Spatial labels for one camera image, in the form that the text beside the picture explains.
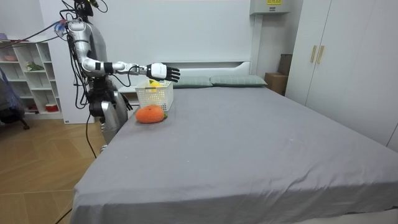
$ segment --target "gray pillow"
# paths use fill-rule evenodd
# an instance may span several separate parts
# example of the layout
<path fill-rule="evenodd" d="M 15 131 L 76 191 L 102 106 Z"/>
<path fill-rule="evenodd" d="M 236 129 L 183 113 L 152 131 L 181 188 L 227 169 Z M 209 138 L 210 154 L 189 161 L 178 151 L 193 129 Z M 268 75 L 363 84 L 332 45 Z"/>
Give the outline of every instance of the gray pillow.
<path fill-rule="evenodd" d="M 267 83 L 257 75 L 215 75 L 210 78 L 213 86 L 260 87 Z"/>
<path fill-rule="evenodd" d="M 207 76 L 184 76 L 178 83 L 173 83 L 174 88 L 206 88 L 212 86 L 210 78 Z"/>

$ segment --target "plastic basket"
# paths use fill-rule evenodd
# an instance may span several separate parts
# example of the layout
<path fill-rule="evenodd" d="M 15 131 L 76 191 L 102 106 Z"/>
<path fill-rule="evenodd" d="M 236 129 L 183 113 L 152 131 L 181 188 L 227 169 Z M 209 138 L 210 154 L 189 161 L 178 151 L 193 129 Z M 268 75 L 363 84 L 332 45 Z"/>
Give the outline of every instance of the plastic basket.
<path fill-rule="evenodd" d="M 164 111 L 169 111 L 173 103 L 173 83 L 159 82 L 162 87 L 151 87 L 148 80 L 136 86 L 139 105 L 141 108 L 149 105 L 158 105 Z"/>

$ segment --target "wooden floor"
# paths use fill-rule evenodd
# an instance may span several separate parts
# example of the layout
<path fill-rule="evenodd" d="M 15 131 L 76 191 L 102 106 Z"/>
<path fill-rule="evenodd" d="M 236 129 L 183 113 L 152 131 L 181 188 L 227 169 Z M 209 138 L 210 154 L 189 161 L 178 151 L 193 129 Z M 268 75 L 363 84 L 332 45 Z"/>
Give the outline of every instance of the wooden floor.
<path fill-rule="evenodd" d="M 85 124 L 62 120 L 0 126 L 0 223 L 53 224 L 72 207 L 73 187 L 94 161 Z M 98 155 L 100 124 L 88 135 Z"/>

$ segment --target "white headboard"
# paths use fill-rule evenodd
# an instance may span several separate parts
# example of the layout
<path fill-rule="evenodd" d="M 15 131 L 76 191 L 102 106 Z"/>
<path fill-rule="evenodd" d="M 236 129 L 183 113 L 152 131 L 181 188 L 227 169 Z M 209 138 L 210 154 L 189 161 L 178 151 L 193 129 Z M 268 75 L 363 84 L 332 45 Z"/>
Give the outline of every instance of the white headboard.
<path fill-rule="evenodd" d="M 189 75 L 249 75 L 250 61 L 245 62 L 163 62 L 179 68 L 181 76 Z"/>

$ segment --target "mattress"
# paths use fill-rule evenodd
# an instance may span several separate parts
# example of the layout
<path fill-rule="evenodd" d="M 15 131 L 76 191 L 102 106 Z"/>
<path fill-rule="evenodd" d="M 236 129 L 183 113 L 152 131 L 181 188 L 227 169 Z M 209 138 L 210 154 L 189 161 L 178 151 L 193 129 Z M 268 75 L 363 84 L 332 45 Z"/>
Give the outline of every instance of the mattress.
<path fill-rule="evenodd" d="M 398 205 L 398 153 L 266 88 L 174 90 L 75 187 L 80 223 L 293 223 Z"/>

